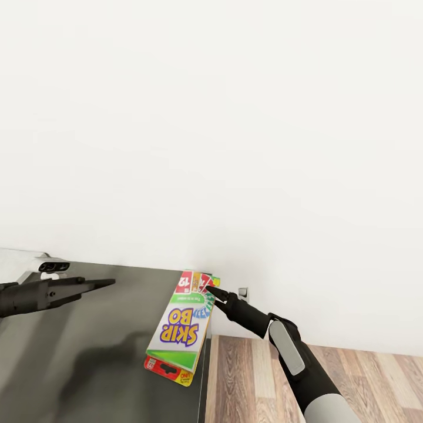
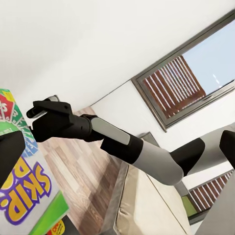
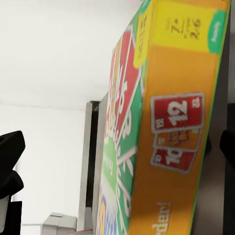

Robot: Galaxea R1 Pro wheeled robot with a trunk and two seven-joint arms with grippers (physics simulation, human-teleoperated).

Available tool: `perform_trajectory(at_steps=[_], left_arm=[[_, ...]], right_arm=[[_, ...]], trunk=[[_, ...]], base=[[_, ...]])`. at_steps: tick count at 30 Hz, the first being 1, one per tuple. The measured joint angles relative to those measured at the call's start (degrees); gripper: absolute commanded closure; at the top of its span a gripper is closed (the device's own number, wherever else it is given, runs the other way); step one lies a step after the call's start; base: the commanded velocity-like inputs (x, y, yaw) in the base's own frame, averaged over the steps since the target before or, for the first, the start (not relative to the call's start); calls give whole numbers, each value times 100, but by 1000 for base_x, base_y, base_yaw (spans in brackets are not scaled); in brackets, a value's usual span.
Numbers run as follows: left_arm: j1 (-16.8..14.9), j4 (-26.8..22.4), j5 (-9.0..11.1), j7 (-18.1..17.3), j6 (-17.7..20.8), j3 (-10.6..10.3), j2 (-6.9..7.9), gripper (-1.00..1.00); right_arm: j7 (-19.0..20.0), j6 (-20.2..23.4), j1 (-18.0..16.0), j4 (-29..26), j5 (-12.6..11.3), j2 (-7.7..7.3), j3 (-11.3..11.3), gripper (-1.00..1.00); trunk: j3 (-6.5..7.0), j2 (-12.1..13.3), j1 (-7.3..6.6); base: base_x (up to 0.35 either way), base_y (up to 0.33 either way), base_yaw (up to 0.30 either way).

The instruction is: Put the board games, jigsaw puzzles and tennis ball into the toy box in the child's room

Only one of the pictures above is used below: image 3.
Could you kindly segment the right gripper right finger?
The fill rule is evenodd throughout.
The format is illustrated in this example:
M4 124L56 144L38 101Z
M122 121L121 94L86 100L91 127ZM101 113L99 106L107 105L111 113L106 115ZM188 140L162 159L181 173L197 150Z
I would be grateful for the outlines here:
M219 147L235 170L235 132L224 130Z

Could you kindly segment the toy box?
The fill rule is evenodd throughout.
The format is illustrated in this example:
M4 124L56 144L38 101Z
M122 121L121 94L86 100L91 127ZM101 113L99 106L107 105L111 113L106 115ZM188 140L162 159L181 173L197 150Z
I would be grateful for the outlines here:
M51 213L43 222L40 235L64 235L77 232L78 218L59 213Z

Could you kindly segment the board game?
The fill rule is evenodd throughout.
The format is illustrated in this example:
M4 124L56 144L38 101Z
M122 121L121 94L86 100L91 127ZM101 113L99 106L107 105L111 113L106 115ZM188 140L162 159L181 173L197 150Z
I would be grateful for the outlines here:
M112 49L96 235L190 235L231 0L144 0Z

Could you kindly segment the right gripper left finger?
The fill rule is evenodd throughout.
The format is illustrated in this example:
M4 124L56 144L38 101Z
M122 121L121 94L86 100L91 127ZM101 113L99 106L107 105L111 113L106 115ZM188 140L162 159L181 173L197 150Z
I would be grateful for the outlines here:
M25 150L21 130L0 136L0 189Z

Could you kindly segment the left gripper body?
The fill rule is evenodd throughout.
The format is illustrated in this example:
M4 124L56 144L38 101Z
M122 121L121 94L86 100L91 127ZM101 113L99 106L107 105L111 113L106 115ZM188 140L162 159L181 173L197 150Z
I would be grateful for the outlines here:
M0 197L2 197L2 195L4 195L6 193L7 185L11 184L11 182L13 182L13 179L12 179L11 175L9 174L8 178L6 179L6 181L3 184L2 188L0 189Z

